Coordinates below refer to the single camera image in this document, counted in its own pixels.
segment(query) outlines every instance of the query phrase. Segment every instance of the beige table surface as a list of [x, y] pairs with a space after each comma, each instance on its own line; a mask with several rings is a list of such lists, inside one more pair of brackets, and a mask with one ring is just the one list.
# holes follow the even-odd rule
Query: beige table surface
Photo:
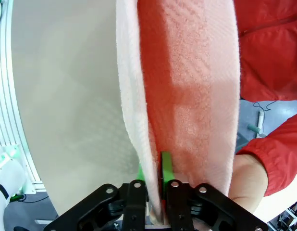
[[136, 177], [116, 65], [115, 0], [14, 1], [12, 66], [25, 136], [59, 214]]

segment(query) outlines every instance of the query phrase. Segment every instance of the towel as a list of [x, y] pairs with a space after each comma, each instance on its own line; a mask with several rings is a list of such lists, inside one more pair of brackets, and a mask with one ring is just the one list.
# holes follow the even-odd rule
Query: towel
[[122, 111], [161, 218], [159, 153], [192, 186], [227, 195], [239, 107], [239, 47], [231, 0], [117, 0]]

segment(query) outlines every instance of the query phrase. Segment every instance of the person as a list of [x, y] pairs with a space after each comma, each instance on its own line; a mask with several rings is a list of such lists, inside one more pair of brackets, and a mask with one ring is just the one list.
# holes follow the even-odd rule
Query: person
[[[297, 0], [234, 0], [239, 32], [241, 97], [297, 100]], [[297, 174], [297, 115], [234, 158], [229, 197], [254, 212], [263, 196]]]

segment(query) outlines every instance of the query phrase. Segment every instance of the gray floor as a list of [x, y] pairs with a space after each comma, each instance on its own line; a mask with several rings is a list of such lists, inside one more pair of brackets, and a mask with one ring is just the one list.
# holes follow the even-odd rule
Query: gray floor
[[[270, 102], [260, 102], [263, 108]], [[285, 122], [288, 118], [297, 114], [297, 101], [275, 102], [270, 105], [270, 111], [265, 112], [264, 133], [269, 134]], [[247, 129], [248, 124], [257, 125], [259, 108], [253, 106], [253, 103], [241, 100], [239, 110], [238, 132], [247, 140], [255, 138], [255, 133]], [[44, 198], [46, 193], [37, 193], [28, 195], [27, 201], [36, 201]], [[45, 226], [37, 225], [35, 219], [53, 220], [57, 213], [52, 206], [49, 198], [33, 203], [25, 204], [13, 202], [8, 205], [4, 214], [4, 224], [6, 231], [13, 231], [15, 226], [22, 226], [30, 231], [42, 231]]]

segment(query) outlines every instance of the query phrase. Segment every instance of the screw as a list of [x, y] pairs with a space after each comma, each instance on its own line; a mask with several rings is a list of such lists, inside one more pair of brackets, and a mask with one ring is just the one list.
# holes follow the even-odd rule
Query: screw
[[198, 190], [200, 193], [206, 193], [207, 192], [207, 189], [205, 188], [205, 187], [201, 187], [201, 188], [199, 188], [199, 190]]
[[171, 183], [171, 186], [176, 188], [176, 187], [179, 186], [179, 183], [178, 183], [177, 181], [173, 181], [173, 182]]
[[108, 189], [106, 190], [106, 193], [108, 193], [108, 194], [113, 193], [113, 189], [112, 189], [112, 188], [108, 188]]
[[134, 184], [134, 187], [135, 188], [140, 188], [140, 186], [141, 186], [141, 184], [139, 182], [137, 182], [137, 183]]

